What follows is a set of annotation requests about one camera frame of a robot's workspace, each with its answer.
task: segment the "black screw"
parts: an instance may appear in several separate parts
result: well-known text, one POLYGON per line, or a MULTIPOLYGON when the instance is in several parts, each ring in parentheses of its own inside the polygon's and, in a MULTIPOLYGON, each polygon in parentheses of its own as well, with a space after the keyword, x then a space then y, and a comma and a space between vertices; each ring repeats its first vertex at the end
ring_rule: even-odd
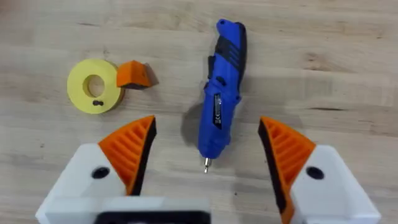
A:
POLYGON ((317 167, 307 167, 307 174, 315 180, 322 180, 325 177, 323 171, 317 167))
POLYGON ((93 105, 94 105, 94 106, 98 106, 98 105, 103 106, 103 105, 104 105, 104 102, 98 101, 98 100, 93 100, 93 105))
POLYGON ((91 173, 91 177, 94 179, 102 179, 109 174, 109 168, 107 167, 98 167, 93 170, 91 173))

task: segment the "spool hole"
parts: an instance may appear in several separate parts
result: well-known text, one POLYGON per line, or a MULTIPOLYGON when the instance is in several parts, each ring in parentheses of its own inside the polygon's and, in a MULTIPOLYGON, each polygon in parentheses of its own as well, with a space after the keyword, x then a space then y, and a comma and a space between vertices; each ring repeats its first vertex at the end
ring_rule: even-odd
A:
POLYGON ((84 90, 87 95, 99 97, 104 92, 104 80, 98 75, 89 75, 84 82, 84 90))

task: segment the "ridged orange surface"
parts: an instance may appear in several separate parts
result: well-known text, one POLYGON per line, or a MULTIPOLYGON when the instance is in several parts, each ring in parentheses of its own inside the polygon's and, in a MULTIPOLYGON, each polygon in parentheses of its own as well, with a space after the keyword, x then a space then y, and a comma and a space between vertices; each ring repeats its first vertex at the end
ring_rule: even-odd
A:
POLYGON ((98 143, 126 185, 127 194, 136 181, 146 137, 154 120, 155 116, 148 116, 133 121, 98 143))
POLYGON ((133 60, 120 65, 116 77, 116 85, 118 87, 134 88, 134 86, 150 87, 152 83, 147 76, 145 65, 133 60))
POLYGON ((290 189, 314 150, 315 144, 297 131, 272 118, 263 116, 261 121, 268 132, 280 184, 286 199, 286 208, 281 213, 282 223, 289 224, 294 214, 290 189))

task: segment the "yellow ring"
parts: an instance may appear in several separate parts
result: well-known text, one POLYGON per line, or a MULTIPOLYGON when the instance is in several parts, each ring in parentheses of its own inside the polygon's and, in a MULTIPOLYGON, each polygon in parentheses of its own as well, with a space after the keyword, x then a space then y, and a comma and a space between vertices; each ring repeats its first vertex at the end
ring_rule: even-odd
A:
POLYGON ((116 86, 117 68, 101 59, 83 60, 70 71, 68 77, 68 96, 70 101, 81 111, 100 114, 112 109, 123 98, 124 90, 116 86), (100 96, 93 96, 88 90, 91 75, 97 75, 104 81, 104 91, 100 96), (94 105, 93 101, 103 102, 94 105))

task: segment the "orange 3d printed block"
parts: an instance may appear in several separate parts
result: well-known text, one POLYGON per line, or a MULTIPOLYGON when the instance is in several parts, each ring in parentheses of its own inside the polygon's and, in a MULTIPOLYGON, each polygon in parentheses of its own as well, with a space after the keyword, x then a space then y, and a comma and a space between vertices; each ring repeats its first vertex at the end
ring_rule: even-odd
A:
POLYGON ((147 76, 146 66, 135 60, 126 62, 118 68, 116 85, 123 88, 145 89, 152 86, 147 76))

